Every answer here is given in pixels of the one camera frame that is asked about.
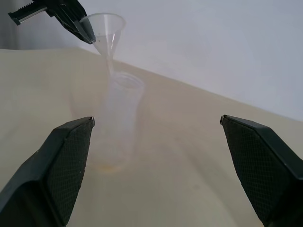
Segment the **clear plastic bottle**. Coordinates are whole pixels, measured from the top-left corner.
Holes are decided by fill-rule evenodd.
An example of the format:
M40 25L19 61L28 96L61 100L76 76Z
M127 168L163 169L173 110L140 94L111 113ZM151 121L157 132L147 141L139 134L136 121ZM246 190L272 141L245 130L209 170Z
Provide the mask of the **clear plastic bottle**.
M96 138L96 160L101 170L120 169L132 157L138 108L144 89L145 84L132 74L116 72L110 76Z

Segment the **clear plastic funnel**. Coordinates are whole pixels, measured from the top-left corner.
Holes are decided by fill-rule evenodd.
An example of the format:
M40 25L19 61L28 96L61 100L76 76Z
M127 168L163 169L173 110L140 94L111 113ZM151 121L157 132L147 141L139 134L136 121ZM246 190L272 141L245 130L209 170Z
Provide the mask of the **clear plastic funnel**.
M114 13L95 13L89 16L96 41L92 43L103 57L107 67L107 75L114 74L113 56L121 37L126 21Z

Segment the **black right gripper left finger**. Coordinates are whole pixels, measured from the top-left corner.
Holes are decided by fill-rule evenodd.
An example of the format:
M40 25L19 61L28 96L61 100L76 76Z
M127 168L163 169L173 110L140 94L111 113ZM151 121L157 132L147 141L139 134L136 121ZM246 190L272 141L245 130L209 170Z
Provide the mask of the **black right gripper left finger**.
M93 117L84 117L53 129L0 192L0 227L67 226L94 125Z

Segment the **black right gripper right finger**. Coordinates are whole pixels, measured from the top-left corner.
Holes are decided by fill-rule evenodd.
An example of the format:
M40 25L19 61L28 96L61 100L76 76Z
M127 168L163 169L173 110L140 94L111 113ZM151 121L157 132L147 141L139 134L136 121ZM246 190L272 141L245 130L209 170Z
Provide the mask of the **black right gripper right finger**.
M238 179L264 227L303 227L303 160L270 128L222 115Z

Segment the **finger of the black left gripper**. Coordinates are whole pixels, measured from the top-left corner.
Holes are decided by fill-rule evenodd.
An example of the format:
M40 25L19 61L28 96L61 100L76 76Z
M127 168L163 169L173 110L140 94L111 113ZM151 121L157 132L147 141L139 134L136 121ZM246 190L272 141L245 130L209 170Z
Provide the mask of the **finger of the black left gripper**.
M86 37L88 38L89 42L90 43L94 43L96 41L96 38L95 38L95 35L94 35L94 31L93 31L92 25L91 25L91 23L89 21L89 18L88 17L83 18L80 21L80 25L83 28L83 30L84 30L84 32L86 34Z
M81 25L87 13L78 0L46 0L47 10L52 13L60 24L80 40L92 44L91 36Z

